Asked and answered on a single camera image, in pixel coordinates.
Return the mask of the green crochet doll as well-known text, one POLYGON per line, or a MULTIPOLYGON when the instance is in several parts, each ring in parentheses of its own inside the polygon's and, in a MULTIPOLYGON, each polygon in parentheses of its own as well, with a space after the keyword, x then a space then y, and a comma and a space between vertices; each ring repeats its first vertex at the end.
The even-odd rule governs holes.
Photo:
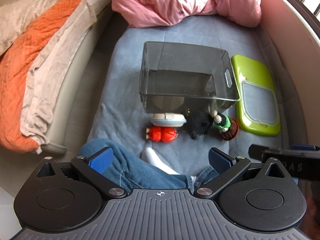
POLYGON ((221 138, 224 141, 233 140, 239 131, 239 124, 234 118, 230 118, 217 110, 211 113, 214 126, 218 129, 221 138))

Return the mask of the lime green box lid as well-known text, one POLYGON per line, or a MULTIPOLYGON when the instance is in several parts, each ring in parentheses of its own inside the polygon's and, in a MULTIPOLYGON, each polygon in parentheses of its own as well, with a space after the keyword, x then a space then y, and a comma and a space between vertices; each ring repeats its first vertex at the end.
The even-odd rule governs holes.
POLYGON ((232 56, 231 63, 240 94, 237 119, 241 129, 260 136, 277 136, 281 130, 280 115, 268 67, 239 54, 232 56))

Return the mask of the black plush toy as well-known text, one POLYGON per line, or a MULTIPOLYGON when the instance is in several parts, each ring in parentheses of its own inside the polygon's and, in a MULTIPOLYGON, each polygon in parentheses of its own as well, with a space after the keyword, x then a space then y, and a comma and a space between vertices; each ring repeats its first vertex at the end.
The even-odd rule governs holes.
POLYGON ((205 111, 184 111, 182 114, 186 123, 182 126, 181 132, 188 133, 193 140, 202 135, 207 135, 214 122, 213 117, 205 111))

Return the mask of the red plush doll keychain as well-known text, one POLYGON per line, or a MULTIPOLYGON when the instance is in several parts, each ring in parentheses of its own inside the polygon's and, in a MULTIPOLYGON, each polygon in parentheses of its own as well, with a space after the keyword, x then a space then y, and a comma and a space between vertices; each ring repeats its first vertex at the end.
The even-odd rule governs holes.
POLYGON ((172 127, 153 126, 146 128, 146 139, 153 142, 170 143, 178 136, 176 129, 172 127))

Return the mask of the round white blue container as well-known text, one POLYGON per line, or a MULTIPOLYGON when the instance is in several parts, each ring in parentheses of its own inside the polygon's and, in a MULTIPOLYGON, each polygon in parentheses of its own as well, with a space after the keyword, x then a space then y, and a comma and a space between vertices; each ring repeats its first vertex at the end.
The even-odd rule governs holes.
POLYGON ((151 118, 151 123, 159 127, 182 127, 186 122, 183 114, 175 113, 155 113, 151 118))

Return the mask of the smoky transparent storage box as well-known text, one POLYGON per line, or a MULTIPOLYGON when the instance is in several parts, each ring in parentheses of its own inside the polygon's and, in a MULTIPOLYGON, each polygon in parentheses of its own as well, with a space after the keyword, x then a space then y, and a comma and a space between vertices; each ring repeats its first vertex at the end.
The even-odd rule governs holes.
POLYGON ((240 101, 228 51, 174 42, 145 42, 139 80, 146 113, 224 112, 240 101))

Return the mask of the right leg blue jeans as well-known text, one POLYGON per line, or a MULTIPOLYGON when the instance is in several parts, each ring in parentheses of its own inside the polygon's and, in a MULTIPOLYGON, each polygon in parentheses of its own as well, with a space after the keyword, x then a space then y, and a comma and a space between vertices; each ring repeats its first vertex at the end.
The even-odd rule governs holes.
POLYGON ((194 190, 202 187, 204 184, 218 177, 220 174, 211 166, 206 167, 199 175, 193 179, 194 190))

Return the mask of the leg blue jeans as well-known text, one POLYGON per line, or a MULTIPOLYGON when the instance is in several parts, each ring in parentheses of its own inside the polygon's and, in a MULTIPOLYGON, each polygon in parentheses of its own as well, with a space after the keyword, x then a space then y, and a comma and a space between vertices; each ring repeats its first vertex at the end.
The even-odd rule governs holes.
POLYGON ((193 179, 194 190, 202 187, 204 184, 218 177, 220 174, 211 166, 206 167, 199 175, 193 179))
POLYGON ((194 190, 194 176, 167 174, 112 140, 98 138, 89 141, 80 148, 79 155, 90 157, 105 147, 112 149, 113 161, 103 176, 127 192, 131 192, 132 189, 194 190))

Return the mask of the left leg blue jeans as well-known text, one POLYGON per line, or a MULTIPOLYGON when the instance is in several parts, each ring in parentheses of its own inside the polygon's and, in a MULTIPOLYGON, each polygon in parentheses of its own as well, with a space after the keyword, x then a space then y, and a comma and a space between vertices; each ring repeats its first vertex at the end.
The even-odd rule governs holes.
POLYGON ((127 192, 131 192, 132 189, 194 190, 194 176, 167 174, 112 140, 98 138, 89 141, 80 148, 79 155, 90 157, 105 147, 112 149, 113 161, 103 176, 127 192))

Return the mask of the grey blue bed sheet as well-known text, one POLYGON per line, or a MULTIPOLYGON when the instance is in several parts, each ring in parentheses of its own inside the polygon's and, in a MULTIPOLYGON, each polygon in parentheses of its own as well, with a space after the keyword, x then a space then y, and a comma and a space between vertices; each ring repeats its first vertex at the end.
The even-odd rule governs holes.
POLYGON ((151 142, 145 131, 154 113, 188 114, 210 106, 236 116, 240 89, 230 59, 239 54, 278 65, 278 53, 262 27, 246 28, 220 16, 191 16, 171 27, 128 28, 118 40, 89 140, 105 138, 135 155, 147 147, 178 173, 196 175, 217 147, 247 155, 251 144, 281 146, 281 136, 240 131, 224 141, 211 128, 192 139, 186 127, 170 143, 151 142))

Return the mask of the white sock foot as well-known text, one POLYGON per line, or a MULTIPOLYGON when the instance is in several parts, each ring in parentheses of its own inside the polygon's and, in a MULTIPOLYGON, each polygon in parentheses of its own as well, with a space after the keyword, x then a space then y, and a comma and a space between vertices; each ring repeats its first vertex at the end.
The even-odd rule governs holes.
POLYGON ((169 167, 167 164, 165 164, 157 153, 150 147, 146 148, 142 153, 141 153, 141 159, 145 161, 146 163, 149 163, 160 170, 164 171, 167 174, 170 175, 179 175, 176 171, 174 171, 171 167, 169 167))

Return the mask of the orange and beige blanket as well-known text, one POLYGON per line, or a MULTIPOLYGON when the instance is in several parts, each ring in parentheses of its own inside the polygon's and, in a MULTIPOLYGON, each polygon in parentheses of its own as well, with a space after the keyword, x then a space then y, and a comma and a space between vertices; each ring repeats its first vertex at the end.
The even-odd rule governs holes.
POLYGON ((97 16, 88 0, 17 0, 1 6, 1 145, 41 153, 62 83, 97 16))

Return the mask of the pink duvet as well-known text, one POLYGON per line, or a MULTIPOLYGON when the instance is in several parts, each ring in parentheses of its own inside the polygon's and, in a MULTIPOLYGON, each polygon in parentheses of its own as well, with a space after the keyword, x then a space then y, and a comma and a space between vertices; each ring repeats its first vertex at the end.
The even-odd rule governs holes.
POLYGON ((193 15, 220 15, 244 27, 261 21, 261 0, 112 0, 131 27, 171 26, 193 15))

